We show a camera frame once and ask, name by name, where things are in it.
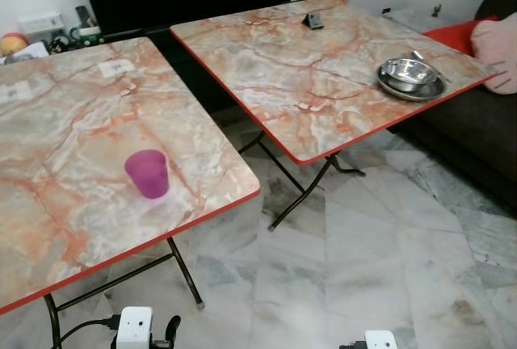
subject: red table edge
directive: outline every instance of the red table edge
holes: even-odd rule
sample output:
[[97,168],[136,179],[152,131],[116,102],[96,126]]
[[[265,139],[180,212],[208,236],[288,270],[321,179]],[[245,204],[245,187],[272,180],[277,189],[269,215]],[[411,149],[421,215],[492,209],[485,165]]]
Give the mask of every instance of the red table edge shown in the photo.
[[260,194],[260,188],[257,191],[254,191],[253,193],[249,194],[248,196],[244,196],[244,197],[240,198],[239,200],[234,201],[231,204],[228,204],[222,208],[218,208],[217,210],[215,210],[213,212],[210,212],[208,214],[205,214],[204,216],[201,216],[197,220],[194,220],[192,222],[189,222],[188,224],[179,226],[178,228],[175,228],[175,229],[171,230],[170,232],[163,234],[162,236],[158,236],[157,238],[154,238],[148,242],[145,242],[144,244],[136,246],[136,247],[132,248],[131,250],[127,250],[126,252],[115,256],[114,258],[108,259],[107,261],[102,262],[96,266],[90,267],[90,268],[86,269],[85,271],[81,271],[78,274],[72,275],[69,278],[62,280],[61,282],[57,282],[56,284],[53,284],[52,286],[39,290],[38,292],[34,292],[31,295],[28,295],[18,301],[5,305],[0,308],[0,315],[9,313],[10,311],[13,311],[23,305],[26,305],[27,303],[35,301],[51,292],[55,292],[56,290],[58,290],[60,288],[63,288],[69,284],[72,284],[73,282],[77,282],[80,279],[83,279],[97,271],[100,271],[105,267],[111,266],[113,263],[117,263],[120,260],[128,258],[132,254],[136,254],[137,252],[140,252],[141,250],[149,248],[150,246],[158,244],[159,242],[166,240],[167,238],[173,237],[174,235],[176,235],[178,233],[182,233],[185,230],[192,228],[193,226],[196,226],[202,222],[205,222],[206,220],[209,220],[212,217],[215,217],[223,212],[227,212],[230,209],[235,208],[235,207],[239,206],[240,204],[245,203],[246,201],[252,200],[259,194]]
[[248,116],[271,138],[271,140],[273,142],[275,142],[276,145],[278,145],[282,151],[284,151],[289,158],[291,158],[291,160],[296,163],[298,166],[308,166],[308,165],[311,165],[317,161],[320,161],[322,159],[325,159],[325,157],[328,157],[330,155],[332,155],[333,153],[336,153],[338,151],[341,151],[342,149],[345,149],[346,147],[348,147],[349,145],[353,145],[355,143],[357,143],[358,141],[362,141],[363,139],[366,139],[367,137],[370,137],[371,135],[375,135],[376,133],[380,132],[380,131],[383,131],[389,127],[391,127],[392,125],[395,125],[397,123],[400,123],[401,121],[403,120],[406,120],[406,119],[409,119],[411,116],[414,116],[420,112],[423,112],[431,107],[434,107],[435,105],[438,105],[444,101],[447,101],[449,100],[451,97],[454,97],[454,96],[457,96],[459,95],[460,93],[463,93],[465,92],[466,90],[469,90],[471,88],[474,88],[475,86],[478,86],[478,85],[481,85],[482,83],[490,80],[491,78],[495,77],[496,74],[493,74],[485,79],[482,79],[478,82],[475,82],[474,84],[470,85],[470,86],[467,86],[463,89],[460,89],[460,90],[457,90],[456,92],[454,93],[451,93],[450,95],[447,95],[441,99],[437,99],[436,101],[433,101],[433,102],[430,102],[430,103],[427,103],[425,104],[422,108],[420,109],[417,109],[416,111],[412,111],[411,113],[409,113],[408,115],[405,115],[405,116],[402,116],[394,121],[390,121],[389,123],[385,124],[385,125],[382,125],[378,128],[375,128],[374,130],[368,132],[368,133],[365,133],[364,135],[361,135],[360,137],[357,137],[351,141],[348,141],[347,143],[344,143],[343,145],[339,145],[338,147],[335,147],[333,149],[330,149],[328,151],[326,151],[325,153],[322,153],[320,155],[317,155],[316,157],[314,158],[310,158],[310,159],[298,159],[294,154],[292,154],[287,148],[285,148],[284,145],[282,145],[282,143],[280,143],[276,137],[266,128],[266,126],[264,126],[262,124],[262,122],[257,119],[253,113],[251,113],[251,111],[246,107],[246,105],[241,102],[241,100],[238,99],[238,97],[216,76],[215,73],[212,72],[212,70],[210,68],[208,68],[208,66],[203,62],[203,60],[201,60],[201,58],[195,54],[187,45],[187,43],[182,39],[180,38],[175,32],[174,30],[172,29],[172,27],[170,28],[170,32],[172,33],[172,35],[176,38],[176,40],[178,40],[178,42],[195,58],[196,61],[198,61],[201,66],[204,67],[205,70],[207,70],[211,75],[212,77],[215,78],[215,80],[219,83],[219,85],[221,85],[225,90],[226,92],[232,96],[232,98],[237,102],[237,104],[239,106],[241,106],[241,108],[248,114]]

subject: purple plastic cup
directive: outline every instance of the purple plastic cup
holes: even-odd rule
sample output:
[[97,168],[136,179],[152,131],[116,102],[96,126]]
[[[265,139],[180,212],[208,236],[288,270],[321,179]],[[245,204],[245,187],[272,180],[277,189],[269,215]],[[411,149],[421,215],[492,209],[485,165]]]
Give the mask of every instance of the purple plastic cup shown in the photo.
[[138,151],[128,158],[124,169],[144,197],[158,198],[169,190],[166,158],[160,151]]

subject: red cushion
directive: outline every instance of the red cushion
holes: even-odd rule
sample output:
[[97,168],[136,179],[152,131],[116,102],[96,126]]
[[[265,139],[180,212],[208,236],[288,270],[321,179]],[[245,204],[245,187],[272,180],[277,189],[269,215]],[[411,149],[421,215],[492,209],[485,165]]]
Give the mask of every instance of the red cushion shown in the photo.
[[423,35],[428,36],[433,40],[437,40],[442,44],[446,44],[451,48],[460,50],[464,54],[468,54],[471,57],[474,57],[474,51],[472,50],[472,45],[470,44],[470,36],[472,35],[472,31],[476,25],[483,20],[498,20],[498,17],[494,15],[486,19],[473,20],[472,22],[457,24],[456,26],[437,28],[435,30],[431,30],[430,32],[424,32]]

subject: gray marble floor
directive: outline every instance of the gray marble floor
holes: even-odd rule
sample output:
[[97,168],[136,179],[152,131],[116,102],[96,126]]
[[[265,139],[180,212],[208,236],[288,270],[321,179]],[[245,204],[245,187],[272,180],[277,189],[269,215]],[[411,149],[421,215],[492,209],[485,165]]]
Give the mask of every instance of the gray marble floor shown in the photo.
[[[236,147],[258,129],[221,120]],[[318,172],[280,161],[303,183]],[[297,190],[259,149],[246,161],[260,197],[181,233],[176,242],[206,309],[174,261],[61,314],[62,329],[154,310],[154,336],[179,314],[178,349],[337,349],[365,330],[391,330],[401,349],[517,345],[517,221],[489,195],[417,145],[381,132],[340,154],[364,178],[331,170],[274,233],[271,219]],[[152,247],[55,294],[58,302],[167,252]],[[108,348],[112,332],[88,327],[69,348]],[[0,317],[2,349],[46,349],[43,301]]]

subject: orange ball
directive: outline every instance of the orange ball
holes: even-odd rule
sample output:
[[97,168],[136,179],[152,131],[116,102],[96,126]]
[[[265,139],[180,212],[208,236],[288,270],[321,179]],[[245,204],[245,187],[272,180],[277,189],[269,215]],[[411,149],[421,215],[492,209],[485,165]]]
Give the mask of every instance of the orange ball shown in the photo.
[[10,32],[5,34],[0,40],[0,52],[4,56],[12,54],[25,49],[29,45],[29,41],[23,34],[17,32]]

